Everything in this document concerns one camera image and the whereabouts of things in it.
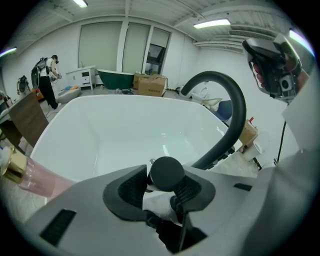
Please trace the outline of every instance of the ceiling light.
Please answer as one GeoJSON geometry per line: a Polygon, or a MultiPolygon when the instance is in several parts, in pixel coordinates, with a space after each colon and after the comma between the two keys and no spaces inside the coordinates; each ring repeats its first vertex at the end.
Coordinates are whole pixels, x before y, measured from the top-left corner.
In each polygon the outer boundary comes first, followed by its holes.
{"type": "Polygon", "coordinates": [[[87,7],[88,4],[85,0],[73,0],[81,8],[87,7]]]}
{"type": "Polygon", "coordinates": [[[9,54],[9,53],[14,52],[16,49],[17,49],[17,47],[13,47],[12,49],[9,49],[9,50],[6,50],[6,51],[0,53],[0,58],[1,58],[2,56],[6,55],[6,54],[9,54]]]}
{"type": "Polygon", "coordinates": [[[301,44],[303,47],[305,47],[313,56],[315,56],[314,50],[312,49],[310,43],[304,39],[301,35],[294,32],[293,30],[290,30],[289,32],[290,38],[297,41],[299,44],[301,44]]]}
{"type": "Polygon", "coordinates": [[[223,19],[217,19],[212,21],[207,21],[204,23],[193,25],[196,29],[202,29],[206,27],[212,27],[212,26],[221,26],[221,25],[231,25],[230,21],[226,18],[223,19]]]}

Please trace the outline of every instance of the door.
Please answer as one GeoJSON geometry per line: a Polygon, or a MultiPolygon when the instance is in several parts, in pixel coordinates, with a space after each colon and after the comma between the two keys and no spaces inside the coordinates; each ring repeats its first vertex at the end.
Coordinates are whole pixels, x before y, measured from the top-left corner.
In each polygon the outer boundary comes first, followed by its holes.
{"type": "Polygon", "coordinates": [[[82,72],[81,71],[74,72],[74,83],[75,83],[74,84],[75,86],[82,87],[83,81],[82,81],[82,72]]]}
{"type": "Polygon", "coordinates": [[[76,80],[76,73],[77,72],[71,72],[66,75],[67,81],[68,81],[67,86],[77,86],[78,85],[77,80],[76,80]]]}

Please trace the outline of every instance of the white bathtub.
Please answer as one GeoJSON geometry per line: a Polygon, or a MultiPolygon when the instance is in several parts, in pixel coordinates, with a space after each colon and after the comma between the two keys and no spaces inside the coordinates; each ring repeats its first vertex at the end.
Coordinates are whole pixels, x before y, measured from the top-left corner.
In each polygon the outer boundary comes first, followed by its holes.
{"type": "MultiPolygon", "coordinates": [[[[140,95],[70,101],[50,122],[31,158],[73,181],[171,156],[191,165],[227,127],[200,104],[140,95]]],[[[234,145],[235,150],[241,142],[234,145]]]]}

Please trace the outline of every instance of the black vent slot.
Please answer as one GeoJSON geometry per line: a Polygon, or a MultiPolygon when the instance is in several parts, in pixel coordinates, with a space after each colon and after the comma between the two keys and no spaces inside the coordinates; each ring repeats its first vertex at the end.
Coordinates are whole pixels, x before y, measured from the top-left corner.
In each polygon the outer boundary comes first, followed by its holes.
{"type": "Polygon", "coordinates": [[[140,171],[119,186],[118,194],[126,203],[142,209],[146,188],[146,173],[144,171],[140,171]]]}
{"type": "Polygon", "coordinates": [[[61,210],[42,231],[40,237],[53,246],[57,246],[75,215],[76,212],[73,210],[61,210]]]}
{"type": "Polygon", "coordinates": [[[185,176],[181,185],[174,191],[182,204],[195,198],[201,191],[201,185],[185,176]]]}
{"type": "Polygon", "coordinates": [[[234,185],[235,188],[245,191],[250,191],[252,189],[252,186],[242,183],[237,183],[234,185]]]}

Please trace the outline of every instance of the hose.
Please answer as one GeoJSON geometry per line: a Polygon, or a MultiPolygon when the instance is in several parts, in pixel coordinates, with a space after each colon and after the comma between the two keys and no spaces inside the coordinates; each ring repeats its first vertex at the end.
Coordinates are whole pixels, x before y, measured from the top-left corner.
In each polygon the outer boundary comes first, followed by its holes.
{"type": "Polygon", "coordinates": [[[287,122],[284,121],[283,128],[282,128],[282,134],[281,134],[281,141],[280,141],[280,146],[279,146],[278,157],[277,157],[277,159],[276,159],[276,162],[277,162],[277,163],[279,163],[279,160],[280,160],[280,153],[281,153],[282,143],[284,142],[284,135],[285,135],[286,124],[287,124],[287,122]]]}
{"type": "Polygon", "coordinates": [[[244,129],[247,115],[245,97],[239,85],[226,74],[215,71],[199,73],[186,83],[181,93],[186,96],[195,86],[205,81],[216,82],[227,91],[232,103],[232,119],[225,135],[213,148],[192,165],[192,167],[202,170],[206,170],[211,163],[233,147],[244,129]]]}

